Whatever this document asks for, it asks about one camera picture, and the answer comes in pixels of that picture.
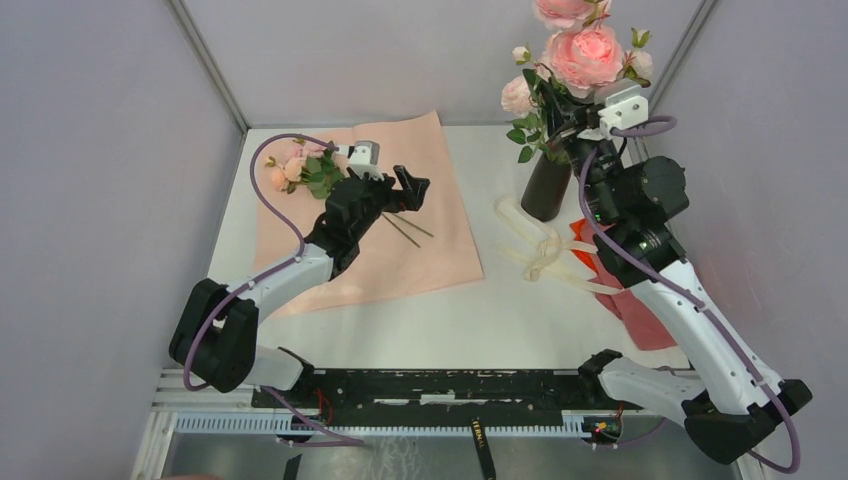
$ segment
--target pink paper sheet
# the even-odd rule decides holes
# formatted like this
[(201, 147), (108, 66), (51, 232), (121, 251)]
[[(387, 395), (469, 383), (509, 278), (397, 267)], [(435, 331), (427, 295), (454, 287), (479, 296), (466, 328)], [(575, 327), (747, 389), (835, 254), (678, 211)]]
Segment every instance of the pink paper sheet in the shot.
[[(352, 145), (357, 140), (373, 140), (380, 144), (379, 166), (383, 173), (393, 175), (394, 165), (404, 165), (413, 176), (429, 178), (431, 185), (421, 211), (405, 212), (401, 216), (431, 232), (435, 238), (393, 219), (421, 245), (420, 249), (416, 248), (385, 219), (380, 219), (360, 242), (359, 257), (345, 273), (332, 282), (304, 292), (272, 316), (389, 300), (483, 278), (483, 268), (436, 112), (402, 122), (332, 130), (316, 137), (344, 145)], [(268, 145), (261, 152), (260, 161), (268, 155), (282, 158), (289, 142), (281, 140)], [(346, 160), (336, 156), (343, 169)], [(262, 168), (257, 166), (262, 193), (304, 235), (309, 233), (315, 218), (324, 211), (324, 202), (312, 198), (305, 187), (291, 195), (275, 191)], [(254, 261), (257, 272), (289, 255), (297, 246), (297, 239), (288, 227), (262, 204), (258, 208)]]

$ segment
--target purple tube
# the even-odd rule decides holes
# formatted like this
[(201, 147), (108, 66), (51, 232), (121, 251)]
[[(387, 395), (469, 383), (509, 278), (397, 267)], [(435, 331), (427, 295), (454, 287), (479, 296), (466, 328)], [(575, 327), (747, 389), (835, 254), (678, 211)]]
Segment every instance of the purple tube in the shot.
[[(668, 117), (668, 118), (654, 117), (654, 118), (658, 119), (657, 120), (658, 122), (659, 121), (665, 122), (666, 125), (671, 125), (672, 127), (676, 124), (676, 120), (674, 120), (674, 117)], [(648, 122), (646, 122), (646, 124), (648, 124), (648, 123), (656, 123), (656, 122), (652, 122), (651, 120), (648, 120)], [(646, 135), (654, 134), (654, 133), (651, 133), (651, 132), (652, 131), (650, 131), (650, 130), (642, 129), (641, 132), (639, 132), (636, 135), (632, 135), (629, 130), (621, 131), (621, 132), (618, 132), (617, 134), (621, 134), (619, 136), (624, 136), (624, 137), (634, 137), (634, 136), (646, 136)], [(735, 338), (733, 338), (733, 335), (730, 334), (730, 332), (727, 330), (727, 328), (724, 326), (724, 324), (721, 323), (721, 321), (718, 319), (718, 317), (716, 317), (716, 315), (713, 312), (711, 312), (709, 309), (704, 308), (705, 307), (704, 302), (702, 302), (698, 297), (696, 297), (695, 295), (690, 293), (688, 290), (684, 289), (680, 285), (677, 285), (676, 283), (672, 282), (671, 280), (668, 280), (667, 278), (663, 277), (659, 273), (655, 272), (652, 268), (643, 264), (638, 259), (636, 259), (632, 255), (627, 253), (626, 250), (621, 248), (621, 246), (619, 246), (617, 243), (615, 243), (615, 241), (613, 241), (613, 239), (611, 239), (606, 233), (604, 233), (604, 231), (601, 229), (601, 226), (598, 225), (598, 223), (595, 221), (595, 218), (592, 215), (591, 210), (589, 209), (589, 204), (586, 202), (586, 179), (588, 178), (589, 168), (592, 166), (592, 163), (595, 160), (596, 154), (597, 154), (597, 149), (593, 150), (592, 153), (589, 154), (589, 157), (583, 163), (583, 169), (580, 172), (580, 177), (579, 177), (578, 195), (579, 195), (580, 210), (583, 212), (583, 216), (586, 217), (586, 221), (589, 222), (589, 226), (592, 228), (592, 230), (595, 231), (595, 233), (598, 235), (598, 237), (604, 243), (606, 243), (616, 254), (620, 255), (628, 263), (630, 263), (634, 267), (641, 270), (648, 277), (650, 277), (650, 278), (656, 280), (657, 282), (662, 283), (666, 287), (670, 288), (675, 293), (679, 294), (680, 296), (682, 296), (683, 298), (685, 298), (686, 300), (688, 300), (689, 302), (691, 302), (693, 305), (695, 305), (696, 307), (698, 307), (699, 309), (701, 309), (704, 312), (704, 315), (706, 315), (706, 317), (710, 320), (710, 323), (712, 323), (713, 326), (719, 331), (722, 338), (724, 338), (724, 340), (727, 342), (727, 344), (730, 345), (730, 348), (739, 357), (739, 360), (742, 361), (742, 363), (745, 365), (745, 368), (748, 369), (748, 371), (751, 373), (751, 376), (754, 378), (754, 380), (762, 385), (763, 392), (765, 392), (768, 399), (771, 400), (771, 402), (774, 404), (775, 408), (777, 408), (778, 413), (780, 413), (781, 418), (783, 418), (783, 423), (786, 425), (786, 430), (789, 432), (789, 443), (792, 446), (791, 447), (792, 448), (792, 462), (789, 464), (789, 466), (784, 467), (782, 465), (778, 465), (778, 464), (772, 462), (771, 460), (764, 458), (762, 455), (760, 455), (760, 454), (758, 454), (757, 452), (754, 452), (754, 451), (748, 452), (749, 455), (751, 455), (755, 459), (759, 460), (764, 465), (766, 465), (766, 466), (768, 466), (768, 467), (770, 467), (770, 468), (772, 468), (772, 469), (774, 469), (774, 470), (776, 470), (780, 473), (795, 473), (795, 472), (797, 472), (798, 469), (801, 466), (801, 446), (800, 446), (800, 442), (798, 440), (798, 431), (795, 428), (794, 422), (792, 422), (792, 416), (789, 415), (789, 412), (786, 410), (786, 407), (783, 405), (783, 403), (780, 401), (780, 399), (777, 397), (777, 395), (774, 393), (774, 391), (771, 389), (771, 387), (768, 384), (762, 383), (763, 382), (762, 373), (757, 369), (756, 365), (754, 365), (754, 362), (750, 358), (748, 358), (748, 355), (742, 349), (742, 346), (739, 345), (739, 343), (736, 341)]]
[[(253, 186), (253, 191), (256, 193), (256, 196), (259, 197), (259, 201), (261, 201), (262, 204), (265, 205), (265, 207), (268, 208), (268, 210), (270, 210), (274, 215), (277, 216), (277, 218), (282, 220), (283, 223), (285, 223), (286, 225), (289, 226), (289, 228), (291, 228), (292, 232), (294, 232), (294, 234), (297, 236), (297, 241), (298, 241), (298, 247), (297, 247), (297, 250), (295, 251), (294, 255), (292, 255), (289, 259), (287, 259), (283, 263), (281, 263), (281, 264), (279, 264), (279, 265), (277, 265), (273, 268), (270, 268), (268, 270), (265, 270), (264, 272), (256, 275), (253, 278), (253, 280), (256, 283), (261, 282), (262, 280), (268, 278), (270, 275), (273, 275), (273, 274), (283, 270), (284, 268), (290, 266), (291, 264), (295, 263), (295, 259), (297, 257), (299, 257), (300, 255), (302, 255), (303, 250), (306, 248), (306, 243), (303, 239), (303, 234), (300, 232), (300, 230), (298, 230), (297, 226), (291, 220), (289, 220), (285, 215), (283, 215), (282, 212), (280, 212), (279, 210), (274, 208), (273, 205), (271, 205), (271, 202), (269, 202), (268, 199), (265, 198), (265, 195), (263, 195), (262, 192), (259, 190), (259, 184), (256, 181), (256, 161), (259, 158), (259, 154), (271, 142), (275, 142), (275, 141), (283, 139), (283, 138), (298, 138), (298, 139), (301, 139), (301, 140), (306, 140), (306, 141), (309, 141), (309, 142), (317, 143), (318, 145), (324, 146), (324, 147), (329, 148), (333, 151), (338, 151), (338, 147), (336, 147), (335, 145), (321, 141), (321, 140), (318, 140), (317, 138), (312, 138), (312, 137), (309, 137), (309, 136), (306, 136), (306, 135), (300, 135), (298, 133), (283, 133), (283, 134), (280, 134), (280, 135), (274, 135), (273, 137), (265, 140), (264, 142), (262, 142), (261, 145), (259, 145), (259, 147), (256, 149), (256, 151), (253, 153), (253, 157), (250, 159), (250, 184)], [(217, 317), (218, 314), (221, 313), (221, 310), (223, 310), (223, 308), (227, 304), (229, 304), (234, 298), (236, 298), (239, 295), (241, 295), (242, 293), (244, 293), (247, 289), (248, 289), (248, 284), (245, 283), (244, 285), (240, 285), (238, 288), (236, 288), (235, 290), (230, 292), (226, 297), (224, 297), (224, 299), (221, 300), (221, 303), (219, 303), (218, 305), (215, 306), (215, 308), (212, 309), (212, 312), (209, 314), (208, 317), (206, 317), (206, 320), (203, 322), (203, 324), (200, 326), (200, 329), (197, 331), (197, 335), (195, 335), (194, 340), (191, 343), (191, 347), (188, 350), (188, 355), (186, 356), (186, 361), (185, 361), (185, 367), (183, 368), (183, 385), (185, 385), (185, 388), (187, 390), (192, 391), (192, 392), (196, 392), (198, 390), (203, 390), (204, 388), (209, 386), (208, 383), (202, 383), (200, 385), (192, 385), (191, 384), (191, 365), (194, 362), (194, 356), (197, 354), (197, 348), (200, 346), (200, 340), (203, 338), (204, 335), (206, 335), (206, 332), (209, 330), (209, 327), (212, 326), (212, 322), (215, 320), (215, 317)], [(307, 425), (308, 427), (312, 428), (315, 431), (324, 433), (324, 434), (326, 434), (330, 437), (333, 437), (337, 440), (335, 442), (304, 443), (304, 444), (298, 444), (297, 446), (299, 446), (299, 447), (357, 447), (357, 446), (361, 446), (361, 445), (364, 444), (364, 442), (362, 440), (358, 440), (358, 439), (351, 438), (351, 437), (346, 437), (344, 435), (339, 435), (337, 433), (333, 433), (333, 432), (327, 430), (322, 425), (320, 425), (316, 422), (313, 422), (312, 420), (307, 418), (305, 415), (298, 412), (289, 402), (286, 401), (285, 398), (283, 398), (282, 395), (277, 393), (277, 391), (274, 390), (273, 388), (270, 388), (270, 387), (262, 387), (262, 388), (266, 392), (268, 392), (272, 397), (277, 399), (277, 401), (279, 401), (285, 408), (287, 408), (290, 412), (292, 412), (292, 414), (295, 417), (299, 418), (305, 425)]]

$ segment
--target black clamp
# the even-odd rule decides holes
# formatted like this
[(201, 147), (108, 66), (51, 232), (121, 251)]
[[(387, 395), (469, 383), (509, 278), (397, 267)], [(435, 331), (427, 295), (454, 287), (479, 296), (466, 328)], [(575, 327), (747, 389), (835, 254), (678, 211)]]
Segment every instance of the black clamp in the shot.
[(418, 211), (430, 180), (416, 178), (406, 167), (395, 166), (401, 190), (393, 190), (395, 179), (361, 179), (351, 173), (339, 181), (327, 198), (326, 212), (315, 220), (306, 242), (321, 247), (333, 259), (335, 278), (359, 255), (359, 241), (384, 212)]

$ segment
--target artificial rose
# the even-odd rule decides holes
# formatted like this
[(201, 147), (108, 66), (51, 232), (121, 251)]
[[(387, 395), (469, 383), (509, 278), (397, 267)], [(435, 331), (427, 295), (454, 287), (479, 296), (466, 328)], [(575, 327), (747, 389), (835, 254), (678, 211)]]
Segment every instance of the artificial rose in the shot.
[(289, 186), (289, 181), (288, 179), (286, 179), (286, 174), (280, 167), (271, 168), (270, 179), (271, 185), (273, 185), (274, 188), (277, 190), (285, 190), (286, 187)]
[(627, 65), (632, 66), (633, 70), (636, 71), (636, 75), (649, 82), (653, 81), (654, 59), (651, 58), (650, 53), (643, 50), (631, 50), (627, 52), (624, 58), (627, 60)]
[(585, 0), (536, 0), (533, 2), (533, 13), (548, 27), (548, 30), (567, 30), (575, 26), (579, 28), (594, 9), (595, 5)]
[(577, 97), (614, 82), (622, 68), (621, 44), (605, 25), (553, 35), (545, 53), (554, 75)]
[(294, 157), (288, 162), (286, 162), (286, 166), (283, 167), (285, 170), (286, 178), (290, 182), (299, 182), (300, 174), (303, 173), (304, 165), (306, 165), (306, 157)]
[(528, 50), (526, 47), (515, 47), (512, 49), (512, 58), (516, 62), (524, 61), (524, 54), (527, 53)]
[(323, 145), (318, 145), (317, 143), (312, 142), (306, 142), (306, 145), (303, 146), (303, 150), (301, 152), (302, 154), (298, 156), (318, 158), (324, 155), (324, 150), (326, 149), (327, 147)]
[(533, 103), (530, 101), (530, 87), (527, 86), (527, 81), (524, 80), (523, 76), (515, 77), (506, 84), (503, 92), (501, 92), (501, 106), (507, 112), (518, 117), (526, 117), (533, 110)]

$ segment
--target white ribbon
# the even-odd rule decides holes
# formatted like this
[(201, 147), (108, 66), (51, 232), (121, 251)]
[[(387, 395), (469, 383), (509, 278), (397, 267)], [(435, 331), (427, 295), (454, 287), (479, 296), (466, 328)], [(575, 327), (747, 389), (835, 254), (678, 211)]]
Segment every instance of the white ribbon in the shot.
[(621, 292), (619, 288), (575, 277), (568, 266), (559, 259), (563, 250), (597, 253), (598, 249), (594, 245), (576, 240), (563, 240), (556, 229), (528, 215), (512, 196), (501, 198), (495, 203), (495, 215), (534, 249), (535, 255), (530, 256), (505, 245), (495, 246), (495, 250), (501, 255), (526, 266), (525, 280), (538, 281), (542, 270), (547, 269), (554, 277), (581, 290), (606, 295)]

